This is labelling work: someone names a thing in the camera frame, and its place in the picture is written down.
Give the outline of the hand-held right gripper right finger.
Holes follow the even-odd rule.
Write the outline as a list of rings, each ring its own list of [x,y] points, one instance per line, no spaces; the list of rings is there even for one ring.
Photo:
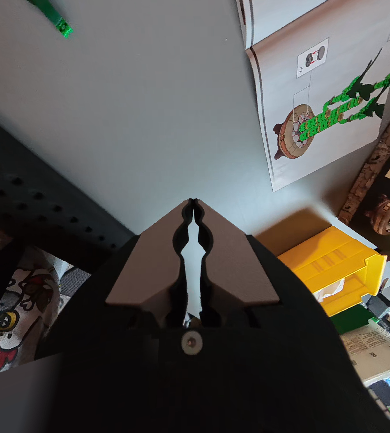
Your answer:
[[[278,305],[280,298],[246,234],[200,199],[194,199],[201,260],[200,319],[222,327],[232,314],[255,306]]]

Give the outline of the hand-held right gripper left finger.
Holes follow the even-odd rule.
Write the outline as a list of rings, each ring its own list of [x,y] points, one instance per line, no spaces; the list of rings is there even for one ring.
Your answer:
[[[188,199],[143,231],[106,304],[153,314],[160,327],[182,327],[188,294],[182,250],[189,241],[193,200]]]

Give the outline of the black lego set box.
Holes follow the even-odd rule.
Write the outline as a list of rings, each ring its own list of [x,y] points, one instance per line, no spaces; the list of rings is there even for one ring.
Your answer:
[[[355,231],[361,225],[390,237],[390,124],[349,190],[338,219]]]

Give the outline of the yellow plastic bin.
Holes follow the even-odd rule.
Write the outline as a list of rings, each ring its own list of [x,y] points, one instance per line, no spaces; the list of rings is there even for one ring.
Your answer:
[[[331,226],[279,255],[312,293],[341,279],[341,292],[324,299],[322,308],[332,317],[378,294],[387,256]]]

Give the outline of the crumpled clear plastic bag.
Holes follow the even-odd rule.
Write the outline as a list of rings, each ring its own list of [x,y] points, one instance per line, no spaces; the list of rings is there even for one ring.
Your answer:
[[[333,284],[330,284],[329,286],[323,289],[314,292],[313,295],[319,303],[322,303],[324,299],[341,292],[344,288],[344,284],[345,284],[345,279],[341,279]]]

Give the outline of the lego instruction booklet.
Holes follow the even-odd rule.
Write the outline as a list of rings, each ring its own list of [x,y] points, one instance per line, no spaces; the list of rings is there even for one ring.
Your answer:
[[[236,4],[274,192],[378,137],[390,0]]]

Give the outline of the black studded panel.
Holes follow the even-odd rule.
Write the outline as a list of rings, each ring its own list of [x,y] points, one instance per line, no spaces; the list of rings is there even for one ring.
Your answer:
[[[72,264],[104,261],[134,236],[1,126],[0,228]]]

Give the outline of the printed paper sheet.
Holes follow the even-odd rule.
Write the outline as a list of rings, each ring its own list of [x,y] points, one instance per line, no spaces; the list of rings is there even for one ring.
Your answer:
[[[350,361],[365,386],[390,377],[390,333],[374,320],[340,335]]]

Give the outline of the person's printed grey shirt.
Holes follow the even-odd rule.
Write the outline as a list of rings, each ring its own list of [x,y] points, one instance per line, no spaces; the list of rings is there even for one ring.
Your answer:
[[[0,299],[0,372],[34,360],[60,306],[59,259],[25,250]]]

